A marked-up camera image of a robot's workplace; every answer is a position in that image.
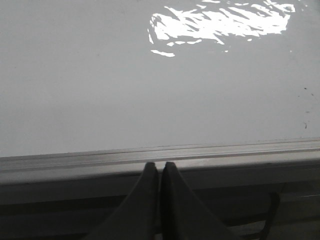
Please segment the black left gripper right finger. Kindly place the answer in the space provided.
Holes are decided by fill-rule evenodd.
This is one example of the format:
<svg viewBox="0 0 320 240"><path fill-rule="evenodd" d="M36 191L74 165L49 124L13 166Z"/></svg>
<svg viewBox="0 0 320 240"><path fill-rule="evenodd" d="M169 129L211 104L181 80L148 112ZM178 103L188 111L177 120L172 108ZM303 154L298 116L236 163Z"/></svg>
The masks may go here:
<svg viewBox="0 0 320 240"><path fill-rule="evenodd" d="M160 218L164 240L239 240L195 195L173 162L162 172Z"/></svg>

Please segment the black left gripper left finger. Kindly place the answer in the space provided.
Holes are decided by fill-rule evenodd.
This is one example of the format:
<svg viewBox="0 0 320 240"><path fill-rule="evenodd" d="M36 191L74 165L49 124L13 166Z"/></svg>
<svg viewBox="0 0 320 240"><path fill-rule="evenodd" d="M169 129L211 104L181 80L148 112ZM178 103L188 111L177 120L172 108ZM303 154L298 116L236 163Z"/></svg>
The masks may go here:
<svg viewBox="0 0 320 240"><path fill-rule="evenodd" d="M153 162L120 206L87 236L87 240L152 240L155 235L159 175Z"/></svg>

